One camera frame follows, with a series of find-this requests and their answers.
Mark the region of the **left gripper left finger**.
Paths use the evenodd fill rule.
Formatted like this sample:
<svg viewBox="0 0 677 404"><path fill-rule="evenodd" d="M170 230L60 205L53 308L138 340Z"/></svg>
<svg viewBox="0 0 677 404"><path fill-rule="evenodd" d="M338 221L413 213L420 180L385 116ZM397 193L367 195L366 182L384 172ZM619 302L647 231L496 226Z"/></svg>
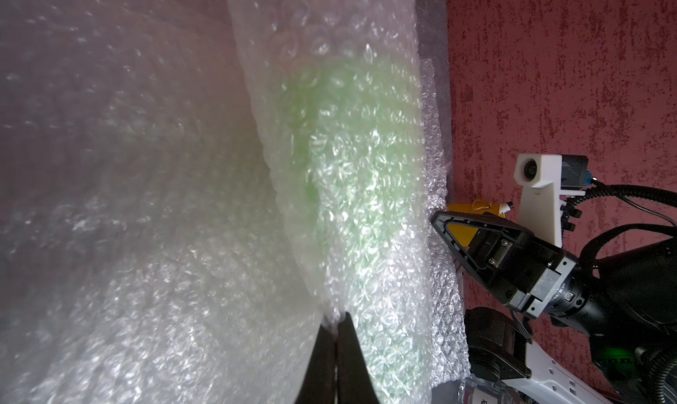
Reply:
<svg viewBox="0 0 677 404"><path fill-rule="evenodd" d="M333 404L337 398L337 342L333 332L320 325L296 404Z"/></svg>

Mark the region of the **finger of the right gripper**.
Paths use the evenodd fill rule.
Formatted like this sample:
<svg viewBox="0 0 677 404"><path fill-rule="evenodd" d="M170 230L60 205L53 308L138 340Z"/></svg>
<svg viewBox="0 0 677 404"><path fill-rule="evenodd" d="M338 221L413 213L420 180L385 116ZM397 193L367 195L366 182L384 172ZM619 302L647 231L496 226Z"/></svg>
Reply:
<svg viewBox="0 0 677 404"><path fill-rule="evenodd" d="M430 217L430 223L454 255L454 245L471 248L480 245L522 245L527 247L532 241L532 233L528 229L498 215L477 215L438 210ZM454 233L454 228L474 230L474 234L467 245Z"/></svg>
<svg viewBox="0 0 677 404"><path fill-rule="evenodd" d="M454 245L461 265L505 306L524 306L526 292L518 286L516 263L525 253L522 245Z"/></svg>

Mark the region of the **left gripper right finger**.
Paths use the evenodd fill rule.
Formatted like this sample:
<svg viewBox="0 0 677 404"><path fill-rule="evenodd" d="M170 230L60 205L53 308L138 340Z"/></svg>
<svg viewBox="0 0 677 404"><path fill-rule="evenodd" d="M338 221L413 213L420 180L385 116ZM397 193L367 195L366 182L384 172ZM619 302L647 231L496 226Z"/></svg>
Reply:
<svg viewBox="0 0 677 404"><path fill-rule="evenodd" d="M336 337L337 396L340 404L379 404L349 312L338 323Z"/></svg>

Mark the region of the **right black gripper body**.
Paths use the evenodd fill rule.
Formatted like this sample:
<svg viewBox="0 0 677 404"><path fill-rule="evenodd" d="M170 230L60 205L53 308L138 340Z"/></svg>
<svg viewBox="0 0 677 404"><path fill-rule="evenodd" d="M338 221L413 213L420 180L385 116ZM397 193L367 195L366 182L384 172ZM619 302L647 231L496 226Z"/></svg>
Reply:
<svg viewBox="0 0 677 404"><path fill-rule="evenodd" d="M600 259L601 249L627 231L647 231L666 240ZM553 323L591 339L592 347L637 349L676 344L676 229L657 224L626 224L592 239L575 259L564 250L530 239L511 258L511 280L528 261L555 279L540 293L527 282L513 310L527 319L548 314Z"/></svg>

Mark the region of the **light green glass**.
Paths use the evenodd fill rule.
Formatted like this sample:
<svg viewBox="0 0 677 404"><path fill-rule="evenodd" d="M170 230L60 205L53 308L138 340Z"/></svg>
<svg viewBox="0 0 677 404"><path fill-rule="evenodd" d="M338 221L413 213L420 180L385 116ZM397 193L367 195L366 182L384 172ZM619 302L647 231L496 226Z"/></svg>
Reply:
<svg viewBox="0 0 677 404"><path fill-rule="evenodd" d="M467 365L434 314L432 139L415 0L227 0L301 276L354 321L377 399L429 403Z"/></svg>

